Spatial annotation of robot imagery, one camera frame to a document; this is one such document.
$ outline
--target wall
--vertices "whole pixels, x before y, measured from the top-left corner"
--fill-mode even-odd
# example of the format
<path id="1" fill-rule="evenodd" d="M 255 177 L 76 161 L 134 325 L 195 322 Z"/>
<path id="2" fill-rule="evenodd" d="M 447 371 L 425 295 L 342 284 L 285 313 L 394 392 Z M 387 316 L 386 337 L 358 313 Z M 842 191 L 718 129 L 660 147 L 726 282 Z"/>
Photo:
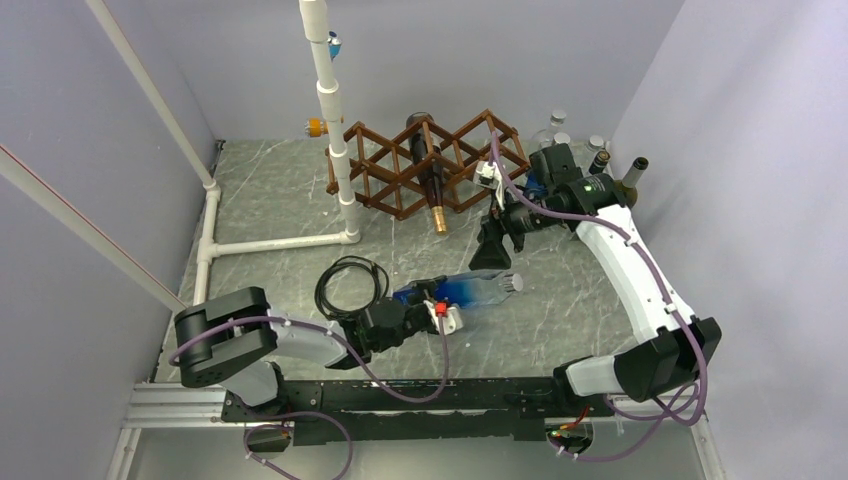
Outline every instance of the wall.
<path id="1" fill-rule="evenodd" d="M 345 117 L 393 136 L 491 108 L 523 135 L 569 113 L 612 134 L 682 0 L 329 0 Z M 218 138 L 297 138 L 320 116 L 295 0 L 146 0 Z"/>
<path id="2" fill-rule="evenodd" d="M 211 162 L 200 109 L 132 3 L 110 2 Z M 0 3 L 0 45 L 0 143 L 176 288 L 203 190 L 84 2 Z M 2 177 L 0 232 L 0 477 L 103 478 L 168 311 Z"/>
<path id="3" fill-rule="evenodd" d="M 724 339 L 708 411 L 731 478 L 846 478 L 848 5 L 688 0 L 613 137 L 635 215 Z"/>

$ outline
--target gray marble surface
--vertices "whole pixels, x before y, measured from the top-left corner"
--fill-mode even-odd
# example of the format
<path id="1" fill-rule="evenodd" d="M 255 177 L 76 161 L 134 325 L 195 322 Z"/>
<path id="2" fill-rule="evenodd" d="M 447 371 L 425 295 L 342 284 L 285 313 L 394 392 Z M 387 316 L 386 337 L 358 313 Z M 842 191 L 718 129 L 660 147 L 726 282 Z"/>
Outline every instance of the gray marble surface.
<path id="1" fill-rule="evenodd" d="M 227 142 L 215 173 L 223 194 L 216 241 L 341 231 L 343 221 L 335 197 L 325 192 L 325 147 L 323 138 Z M 575 151 L 578 163 L 587 164 L 583 149 L 578 145 Z M 427 209 L 399 222 L 360 205 L 360 243 L 220 257 L 212 265 L 209 298 L 256 285 L 265 289 L 275 309 L 318 321 L 321 317 L 312 300 L 315 282 L 343 255 L 360 255 L 385 267 L 392 290 L 410 280 L 467 271 L 477 246 L 479 218 L 487 204 L 481 202 L 462 214 L 448 210 L 450 233 L 444 237 L 433 232 Z M 196 247 L 195 239 L 180 288 L 180 298 L 186 302 L 191 301 L 194 289 Z M 451 376 L 550 375 L 554 367 L 574 358 L 635 345 L 627 316 L 606 275 L 589 249 L 568 230 L 555 227 L 527 235 L 524 252 L 513 256 L 513 270 L 525 279 L 523 292 L 499 306 L 462 312 L 465 328 L 448 337 Z M 337 275 L 328 291 L 337 305 L 355 307 L 367 301 L 372 287 L 365 273 L 349 271 Z M 171 327 L 157 381 L 179 381 L 179 371 L 167 364 L 167 355 L 174 348 Z M 438 337 L 419 333 L 400 348 L 376 355 L 371 368 L 384 378 L 438 378 L 441 357 Z M 289 379 L 365 378 L 361 369 L 336 371 L 286 357 L 274 360 Z"/>

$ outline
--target black cable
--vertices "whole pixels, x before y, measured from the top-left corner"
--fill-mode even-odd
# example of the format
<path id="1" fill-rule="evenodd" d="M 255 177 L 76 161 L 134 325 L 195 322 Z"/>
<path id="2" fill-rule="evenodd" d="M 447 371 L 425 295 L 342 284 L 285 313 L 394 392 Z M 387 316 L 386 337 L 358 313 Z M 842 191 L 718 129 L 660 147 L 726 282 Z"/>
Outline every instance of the black cable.
<path id="1" fill-rule="evenodd" d="M 374 295 L 371 297 L 371 301 L 369 301 L 365 306 L 355 310 L 343 310 L 330 303 L 330 300 L 327 299 L 327 284 L 330 282 L 330 279 L 333 278 L 333 275 L 346 268 L 359 268 L 364 270 L 371 275 L 371 279 L 374 282 Z M 386 279 L 385 284 L 380 281 L 381 273 Z M 321 277 L 318 279 L 318 283 L 315 284 L 315 306 L 327 320 L 342 322 L 345 320 L 353 320 L 363 310 L 374 305 L 377 300 L 385 297 L 388 293 L 389 274 L 383 267 L 371 260 L 368 260 L 367 258 L 358 257 L 356 255 L 345 255 L 330 265 L 330 268 L 324 270 L 324 273 L 322 273 Z"/>

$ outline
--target blue bottle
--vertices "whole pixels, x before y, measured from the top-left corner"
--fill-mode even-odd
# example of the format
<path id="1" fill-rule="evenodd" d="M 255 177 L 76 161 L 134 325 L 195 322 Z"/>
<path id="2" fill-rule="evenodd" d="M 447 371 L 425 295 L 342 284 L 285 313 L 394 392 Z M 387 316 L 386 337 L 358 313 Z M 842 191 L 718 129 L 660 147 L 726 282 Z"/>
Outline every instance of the blue bottle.
<path id="1" fill-rule="evenodd" d="M 459 308 L 497 305 L 506 300 L 513 292 L 524 288 L 521 275 L 504 270 L 475 270 L 435 279 L 437 286 L 433 297 L 447 300 Z M 394 292 L 394 298 L 404 304 L 410 302 L 410 296 L 417 291 L 409 284 Z"/>

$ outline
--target purple cable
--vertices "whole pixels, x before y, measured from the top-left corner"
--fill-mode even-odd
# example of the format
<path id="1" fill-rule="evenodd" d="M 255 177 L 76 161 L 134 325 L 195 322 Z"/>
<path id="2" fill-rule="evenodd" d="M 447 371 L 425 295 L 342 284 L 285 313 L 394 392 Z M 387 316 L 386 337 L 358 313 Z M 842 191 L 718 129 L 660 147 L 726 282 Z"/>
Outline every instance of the purple cable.
<path id="1" fill-rule="evenodd" d="M 291 418 L 298 418 L 298 417 L 316 417 L 316 418 L 320 418 L 322 420 L 326 420 L 326 421 L 332 423 L 333 425 L 335 425 L 342 432 L 342 435 L 344 435 L 345 441 L 347 442 L 347 460 L 345 461 L 344 467 L 342 467 L 341 472 L 339 472 L 338 475 L 333 477 L 333 480 L 339 480 L 340 478 L 344 477 L 345 474 L 347 473 L 347 471 L 350 469 L 350 464 L 353 462 L 353 440 L 350 438 L 350 433 L 348 433 L 347 429 L 345 429 L 344 426 L 341 423 L 339 423 L 338 420 L 336 420 L 335 418 L 333 418 L 329 415 L 321 413 L 321 412 L 292 412 L 292 413 L 286 413 L 286 414 L 283 414 L 283 415 L 277 415 L 277 416 L 270 417 L 270 418 L 264 418 L 263 420 L 283 420 L 284 421 L 284 420 L 288 420 L 288 419 L 291 419 Z M 250 436 L 253 435 L 255 432 L 257 432 L 259 430 L 272 430 L 272 429 L 273 430 L 283 430 L 283 431 L 288 430 L 286 427 L 284 427 L 282 425 L 266 423 L 266 424 L 262 424 L 262 425 L 257 425 L 257 426 L 255 426 L 255 427 L 253 427 L 253 428 L 251 428 L 250 430 L 247 431 L 247 433 L 244 435 L 244 451 L 247 452 L 247 457 L 252 459 L 252 460 L 255 460 L 256 462 L 262 464 L 263 466 L 270 468 L 271 470 L 279 473 L 280 475 L 288 478 L 289 480 L 300 480 L 298 477 L 295 477 L 294 475 L 292 475 L 292 474 L 286 472 L 285 470 L 283 470 L 282 468 L 278 467 L 275 463 L 269 462 L 268 460 L 265 460 L 264 458 L 260 458 L 258 455 L 256 455 L 255 453 L 250 451 L 250 445 L 248 445 L 248 440 L 250 440 Z"/>
<path id="2" fill-rule="evenodd" d="M 688 388 L 688 385 L 687 385 L 687 386 L 685 386 L 685 387 L 683 387 L 683 388 L 681 388 L 680 390 L 678 390 L 678 391 L 677 391 L 677 393 L 675 393 L 675 394 L 674 394 L 674 396 L 673 396 L 673 397 L 671 397 L 671 401 L 670 401 L 670 402 L 668 402 L 668 404 L 669 404 L 669 405 L 673 405 L 673 404 L 674 404 L 674 402 L 676 402 L 676 401 L 677 401 L 677 399 L 678 399 L 678 398 L 680 398 L 680 396 L 683 394 L 683 392 L 684 392 L 684 391 L 686 391 L 686 388 Z M 692 403 L 692 399 L 694 399 L 694 398 L 695 398 L 694 396 L 693 396 L 693 397 L 690 397 L 690 398 L 689 398 L 689 400 L 687 400 L 687 401 L 686 401 L 686 403 L 684 403 L 684 404 L 683 404 L 683 406 L 682 406 L 682 407 L 680 407 L 680 408 L 679 408 L 678 410 L 676 410 L 676 411 L 682 411 L 682 410 L 684 410 L 686 407 L 688 407 L 688 406 Z M 607 405 L 609 405 L 611 408 L 613 408 L 613 409 L 614 409 L 614 407 L 612 407 L 612 404 L 611 404 L 611 403 L 607 403 Z M 645 432 L 645 434 L 644 434 L 644 435 L 642 435 L 642 438 L 640 438 L 639 440 L 637 440 L 637 441 L 636 441 L 636 443 L 634 443 L 633 445 L 631 445 L 631 446 L 630 446 L 629 448 L 627 448 L 626 450 L 623 450 L 623 451 L 621 451 L 621 452 L 618 452 L 618 453 L 616 453 L 615 455 L 610 455 L 610 456 L 608 456 L 608 457 L 584 457 L 584 456 L 579 455 L 579 454 L 576 454 L 576 453 L 570 453 L 570 452 L 564 452 L 564 453 L 566 453 L 566 454 L 570 455 L 572 460 L 580 461 L 580 462 L 589 462 L 589 463 L 605 463 L 605 462 L 615 462 L 615 461 L 621 460 L 622 458 L 628 457 L 628 456 L 630 456 L 633 452 L 635 452 L 636 450 L 639 450 L 640 448 L 642 448 L 642 446 L 643 446 L 643 445 L 645 445 L 645 443 L 647 443 L 647 442 L 648 442 L 648 440 L 650 440 L 650 439 L 651 439 L 651 437 L 652 437 L 655 433 L 657 433 L 657 430 L 659 430 L 659 428 L 660 428 L 660 424 L 661 424 L 661 423 L 663 422 L 663 420 L 665 420 L 666 418 L 669 418 L 669 417 L 668 417 L 668 416 L 664 416 L 664 414 L 657 415 L 657 416 L 656 416 L 656 418 L 655 418 L 654 424 L 653 424 L 653 425 L 651 425 L 651 428 L 649 428 L 649 429 L 648 429 L 648 431 L 647 431 L 647 432 Z M 560 452 L 560 447 L 559 447 L 559 446 L 557 446 L 557 445 L 556 445 L 556 444 L 555 444 L 555 443 L 554 443 L 551 439 L 548 439 L 548 444 L 550 444 L 550 445 L 554 448 L 554 450 L 556 450 L 556 451 L 557 451 L 557 453 L 559 454 L 559 452 Z"/>
<path id="3" fill-rule="evenodd" d="M 492 142 L 493 143 L 494 143 L 495 139 L 497 139 L 497 136 L 498 136 L 497 132 L 492 132 L 492 139 L 493 139 Z M 506 184 L 509 191 L 513 194 L 513 196 L 515 196 L 515 198 L 519 202 L 524 204 L 530 210 L 532 210 L 536 213 L 551 217 L 551 218 L 558 218 L 560 220 L 576 220 L 576 221 L 581 221 L 581 222 L 596 223 L 598 225 L 606 227 L 606 228 L 612 230 L 613 232 L 617 233 L 620 237 L 622 237 L 624 239 L 625 242 L 630 240 L 630 234 L 628 234 L 627 231 L 625 231 L 623 228 L 621 228 L 618 225 L 616 225 L 612 222 L 609 222 L 607 220 L 592 217 L 592 216 L 589 216 L 589 215 L 578 215 L 578 214 L 574 214 L 574 213 L 555 212 L 553 210 L 548 210 L 544 207 L 536 205 L 535 203 L 528 200 L 521 193 L 521 191 L 518 189 L 518 187 L 515 186 L 515 183 L 513 183 L 512 179 L 509 178 L 509 175 L 507 174 L 506 169 L 504 168 L 503 163 L 501 162 L 500 152 L 493 148 L 491 157 L 494 160 L 495 165 L 498 167 L 498 171 L 501 172 L 501 177 L 503 178 L 503 182 Z M 660 290 L 660 295 L 662 296 L 663 302 L 665 302 L 666 304 L 672 303 L 671 294 L 669 293 L 668 289 L 665 286 L 665 282 L 662 279 L 662 275 L 660 274 L 659 269 L 657 268 L 657 265 L 651 259 L 650 255 L 648 255 L 648 252 L 642 247 L 642 245 L 640 245 L 638 243 L 633 243 L 631 246 L 633 247 L 633 250 L 635 250 L 636 253 L 639 255 L 639 257 L 642 258 L 642 261 L 645 262 L 645 265 L 648 267 L 648 270 L 651 272 L 651 276 L 654 278 L 654 281 L 656 282 L 657 287 Z M 704 358 L 704 353 L 701 351 L 701 346 L 698 344 L 698 340 L 695 338 L 695 335 L 692 333 L 692 330 L 689 329 L 689 325 L 686 324 L 686 321 L 680 315 L 680 312 L 675 310 L 674 312 L 671 313 L 671 315 L 674 318 L 674 321 L 677 322 L 677 325 L 680 326 L 680 329 L 683 331 L 683 335 L 686 337 L 686 340 L 692 346 L 692 350 L 695 353 L 695 360 L 698 364 L 698 371 L 701 374 L 700 375 L 700 389 L 696 392 L 698 403 L 695 406 L 695 412 L 692 414 L 692 416 L 690 418 L 683 419 L 683 418 L 680 418 L 679 416 L 677 416 L 677 413 L 673 412 L 668 405 L 664 404 L 660 400 L 656 400 L 656 402 L 660 406 L 660 408 L 663 409 L 663 413 L 661 414 L 662 419 L 673 417 L 680 424 L 687 426 L 687 427 L 691 427 L 692 425 L 695 425 L 698 422 L 698 419 L 700 419 L 701 415 L 703 415 L 703 413 L 704 413 L 704 406 L 705 406 L 706 398 L 707 398 L 707 361 Z M 680 390 L 677 392 L 676 397 L 679 397 L 683 393 L 685 388 L 687 388 L 687 387 L 686 386 L 681 387 Z M 612 410 L 615 413 L 624 416 L 623 415 L 624 412 L 621 412 L 619 409 L 615 408 L 615 406 L 612 406 Z"/>
<path id="4" fill-rule="evenodd" d="M 439 386 L 438 386 L 438 388 L 436 388 L 436 391 L 431 393 L 430 395 L 427 395 L 426 397 L 421 397 L 421 398 L 407 397 L 406 395 L 403 395 L 401 393 L 398 393 L 398 392 L 392 390 L 389 386 L 387 386 L 385 383 L 383 383 L 383 381 L 380 380 L 377 377 L 377 375 L 375 375 L 374 372 L 371 371 L 370 368 L 368 368 L 368 365 L 365 364 L 365 360 L 363 360 L 362 357 L 360 357 L 359 354 L 356 353 L 356 350 L 349 343 L 347 343 L 347 340 L 345 340 L 345 338 L 342 337 L 341 335 L 339 335 L 339 334 L 337 334 L 337 333 L 335 333 L 331 330 L 328 330 L 326 327 L 321 327 L 321 326 L 315 325 L 313 323 L 303 322 L 303 321 L 300 321 L 300 320 L 291 320 L 291 319 L 282 318 L 282 317 L 264 317 L 264 316 L 261 316 L 261 317 L 245 317 L 245 318 L 239 318 L 239 319 L 233 320 L 231 322 L 226 322 L 224 324 L 218 325 L 217 327 L 210 328 L 209 330 L 207 330 L 207 331 L 201 333 L 200 335 L 190 339 L 189 341 L 182 344 L 179 348 L 177 348 L 177 350 L 174 353 L 172 353 L 171 356 L 168 358 L 168 363 L 171 364 L 172 366 L 175 366 L 175 367 L 178 366 L 179 363 L 177 362 L 177 359 L 180 358 L 180 355 L 185 353 L 185 351 L 188 350 L 189 348 L 197 345 L 198 343 L 202 342 L 203 340 L 206 340 L 209 337 L 212 337 L 212 336 L 217 335 L 217 334 L 219 334 L 223 331 L 230 330 L 230 329 L 235 328 L 235 327 L 241 327 L 241 326 L 248 325 L 248 324 L 251 324 L 251 323 L 262 323 L 262 322 L 279 323 L 279 324 L 284 325 L 284 326 L 291 325 L 291 326 L 298 327 L 298 328 L 304 328 L 306 330 L 314 330 L 316 332 L 320 332 L 324 335 L 327 335 L 328 337 L 331 337 L 333 340 L 338 342 L 339 345 L 343 346 L 344 348 L 347 349 L 348 352 L 350 352 L 350 354 L 353 356 L 354 360 L 356 360 L 356 363 L 358 363 L 359 366 L 362 367 L 362 370 L 365 371 L 366 375 L 371 377 L 371 380 L 373 380 L 374 383 L 376 383 L 377 386 L 380 387 L 380 389 L 382 389 L 383 391 L 385 391 L 389 395 L 397 398 L 398 400 L 403 400 L 404 402 L 427 403 L 430 400 L 437 398 L 442 393 L 442 391 L 444 391 L 445 385 L 447 385 L 447 383 L 448 383 L 448 376 L 449 376 L 449 372 L 450 372 L 450 358 L 448 357 L 448 339 L 447 339 L 447 336 L 444 334 L 444 331 L 445 331 L 445 329 L 444 329 L 444 317 L 441 317 L 441 316 L 439 317 L 439 336 L 442 338 L 442 353 L 445 357 L 445 369 L 444 369 L 444 372 L 442 373 L 442 380 L 441 380 L 441 382 L 439 382 Z"/>

